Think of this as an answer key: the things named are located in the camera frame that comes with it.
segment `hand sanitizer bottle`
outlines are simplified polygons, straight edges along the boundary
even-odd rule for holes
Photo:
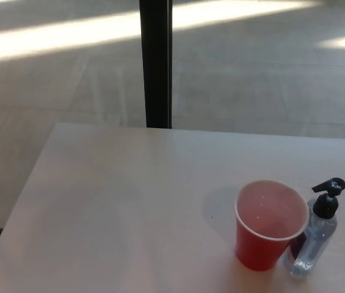
[[[291,275],[307,278],[326,248],[336,229],[336,196],[345,189],[341,178],[332,178],[312,188],[326,193],[308,202],[310,221],[305,231],[286,249],[284,264]]]

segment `plastic cup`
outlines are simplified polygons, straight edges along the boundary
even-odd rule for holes
[[[252,270],[269,270],[290,241],[308,225],[303,197],[277,181],[260,180],[244,186],[235,202],[236,256]]]

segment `white table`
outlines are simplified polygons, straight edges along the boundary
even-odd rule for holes
[[[345,180],[345,140],[58,124],[0,238],[0,293],[345,293],[338,231],[303,283],[233,253],[233,201],[262,178]]]

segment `pump nozzle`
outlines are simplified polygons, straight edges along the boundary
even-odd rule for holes
[[[312,187],[314,192],[327,191],[318,197],[313,205],[313,212],[320,218],[331,219],[338,209],[336,196],[345,189],[345,182],[341,178],[332,178],[322,184]]]
[[[312,187],[314,192],[327,191],[329,197],[335,197],[345,189],[345,182],[341,178],[332,178],[322,184]]]

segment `gray floor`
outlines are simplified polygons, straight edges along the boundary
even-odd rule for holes
[[[345,138],[345,41],[331,42],[345,38],[345,0],[187,1],[175,1],[174,128]],[[137,11],[0,1],[0,227],[56,122],[145,126]]]

